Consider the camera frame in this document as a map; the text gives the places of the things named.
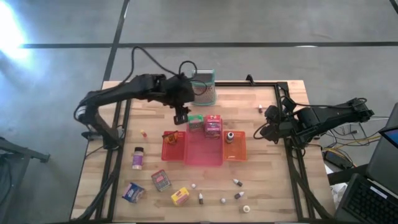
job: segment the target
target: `laptop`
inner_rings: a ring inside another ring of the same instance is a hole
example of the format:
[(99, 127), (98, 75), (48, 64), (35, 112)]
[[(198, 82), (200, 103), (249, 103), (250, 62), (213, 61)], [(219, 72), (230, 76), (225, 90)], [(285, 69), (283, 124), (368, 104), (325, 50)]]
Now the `laptop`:
[(366, 175), (354, 174), (348, 183), (338, 221), (398, 224), (398, 103), (380, 134)]

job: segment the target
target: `computer monitor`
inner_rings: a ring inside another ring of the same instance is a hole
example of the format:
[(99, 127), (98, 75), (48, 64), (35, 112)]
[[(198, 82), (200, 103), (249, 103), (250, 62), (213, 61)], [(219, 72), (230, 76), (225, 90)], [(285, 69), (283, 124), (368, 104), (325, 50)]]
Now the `computer monitor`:
[(379, 133), (396, 148), (398, 148), (398, 126), (392, 128), (383, 128), (379, 131)]

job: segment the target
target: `laptop keyboard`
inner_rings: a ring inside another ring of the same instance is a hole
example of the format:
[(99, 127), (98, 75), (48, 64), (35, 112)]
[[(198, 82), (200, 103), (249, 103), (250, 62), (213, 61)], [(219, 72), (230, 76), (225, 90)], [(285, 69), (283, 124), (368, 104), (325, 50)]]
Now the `laptop keyboard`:
[(398, 206), (358, 182), (345, 209), (369, 223), (398, 224)]

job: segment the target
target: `yellow box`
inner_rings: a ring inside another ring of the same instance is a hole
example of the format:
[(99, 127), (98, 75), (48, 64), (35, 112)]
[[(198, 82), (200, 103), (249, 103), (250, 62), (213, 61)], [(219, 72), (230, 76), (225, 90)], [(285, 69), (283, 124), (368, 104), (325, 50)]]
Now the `yellow box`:
[(174, 205), (180, 206), (188, 200), (188, 196), (189, 196), (188, 190), (185, 187), (183, 187), (180, 190), (178, 190), (178, 192), (175, 192), (172, 195), (172, 201)]

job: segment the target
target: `blue box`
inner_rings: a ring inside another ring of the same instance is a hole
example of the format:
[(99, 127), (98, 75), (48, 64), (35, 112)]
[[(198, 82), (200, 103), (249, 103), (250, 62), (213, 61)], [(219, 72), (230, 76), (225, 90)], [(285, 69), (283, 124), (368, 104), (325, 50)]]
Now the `blue box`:
[(131, 203), (137, 203), (138, 200), (142, 197), (144, 194), (145, 189), (142, 187), (138, 186), (135, 183), (130, 183), (126, 190), (123, 193), (122, 198), (128, 200)]

